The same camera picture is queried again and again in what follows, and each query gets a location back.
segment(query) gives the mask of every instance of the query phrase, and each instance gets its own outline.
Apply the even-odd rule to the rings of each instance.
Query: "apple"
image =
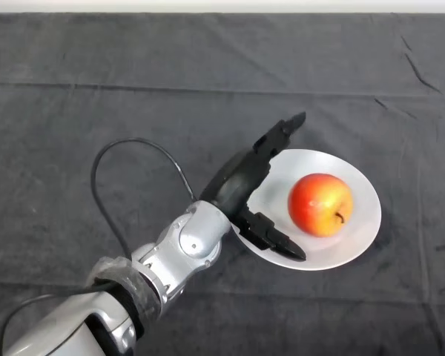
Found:
[[[331,174],[309,174],[295,183],[289,194],[289,214],[294,224],[316,237],[336,234],[352,211],[351,189]]]

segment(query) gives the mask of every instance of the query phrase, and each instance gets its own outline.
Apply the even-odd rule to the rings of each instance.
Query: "wire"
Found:
[[[43,294],[39,295],[38,297],[33,297],[22,301],[20,304],[17,305],[17,307],[15,307],[12,311],[10,311],[10,313],[8,313],[4,322],[0,325],[0,356],[3,356],[5,331],[7,330],[8,323],[12,320],[15,314],[18,313],[20,310],[22,310],[24,307],[29,306],[30,304],[41,302],[43,300],[49,300],[54,298],[67,298],[67,297],[72,297],[73,295],[90,294],[90,293],[97,293],[99,291],[107,291],[113,286],[115,286],[115,283],[110,282],[102,284],[100,286],[91,286],[83,289],[71,289],[69,291],[63,291],[61,293]]]
[[[117,228],[116,223],[112,220],[110,214],[108,213],[107,209],[105,208],[104,204],[102,203],[102,200],[97,193],[97,187],[96,187],[96,173],[97,168],[99,167],[99,163],[101,161],[101,158],[104,156],[104,154],[109,151],[113,146],[120,145],[122,143],[126,142],[138,142],[142,143],[144,145],[149,145],[153,148],[156,148],[158,151],[162,152],[175,166],[175,168],[178,171],[179,176],[181,177],[181,180],[183,181],[183,184],[185,185],[186,190],[188,191],[190,198],[193,202],[196,202],[196,197],[194,196],[193,190],[191,189],[188,180],[185,177],[185,174],[183,173],[183,170],[179,166],[178,162],[168,153],[167,150],[165,150],[162,146],[156,144],[155,142],[152,142],[148,139],[143,139],[140,137],[128,137],[126,139],[118,139],[114,142],[108,143],[106,146],[101,148],[101,150],[96,155],[96,158],[94,159],[94,162],[92,164],[92,168],[90,170],[90,189],[92,190],[92,195],[94,198],[94,201],[96,202],[99,210],[101,211],[102,216],[104,217],[105,221],[111,228],[113,234],[118,239],[122,250],[124,250],[124,255],[129,260],[132,260],[132,253],[131,250],[128,247],[127,242],[125,241],[124,236],[120,232],[119,228]]]
[[[118,139],[117,141],[111,142],[101,148],[101,150],[97,153],[96,158],[94,159],[94,162],[92,164],[92,168],[90,170],[90,189],[92,191],[92,195],[94,198],[94,201],[96,202],[102,216],[105,218],[105,221],[111,228],[113,234],[118,239],[122,250],[124,251],[124,255],[129,260],[132,260],[132,253],[131,250],[128,247],[127,242],[125,241],[125,238],[123,237],[122,233],[120,232],[119,228],[117,228],[117,225],[112,220],[111,216],[107,212],[107,209],[105,208],[104,204],[102,203],[102,200],[97,193],[97,184],[96,184],[96,173],[97,168],[99,167],[99,163],[104,156],[104,154],[109,151],[113,146],[120,145],[121,143],[126,142],[138,142],[142,143],[144,145],[150,145],[153,148],[156,148],[158,151],[162,152],[175,166],[175,168],[178,171],[179,176],[181,177],[181,180],[185,184],[186,191],[188,191],[190,198],[193,202],[196,202],[197,199],[194,196],[193,190],[191,189],[188,180],[186,179],[185,174],[183,173],[183,170],[179,166],[178,162],[168,153],[167,150],[165,150],[162,146],[156,144],[155,142],[152,142],[148,139],[143,139],[140,137],[128,137],[126,139]],[[5,318],[4,322],[0,325],[0,356],[3,356],[3,345],[4,345],[4,338],[5,338],[5,332],[7,330],[8,323],[11,321],[11,319],[15,316],[16,313],[18,313],[20,310],[25,308],[26,306],[29,306],[30,304],[34,304],[37,302],[41,302],[43,300],[49,300],[53,298],[66,298],[66,297],[72,297],[73,295],[79,295],[79,294],[89,294],[89,293],[96,293],[99,291],[107,291],[109,288],[115,286],[115,283],[106,283],[102,284],[100,286],[91,286],[84,289],[71,289],[69,291],[63,291],[62,293],[54,293],[54,294],[43,294],[39,295],[38,297],[33,297],[30,299],[26,299],[22,301],[20,304],[17,305]]]

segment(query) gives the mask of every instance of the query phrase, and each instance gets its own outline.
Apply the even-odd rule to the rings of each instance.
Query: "table surface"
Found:
[[[198,194],[299,111],[292,147],[350,162],[377,190],[374,244],[301,272],[228,238],[136,354],[445,355],[445,16],[0,16],[0,322],[121,254],[89,189],[105,143],[158,142]],[[99,189],[132,248],[189,203],[138,145],[104,159]],[[19,314],[7,343],[56,303]]]

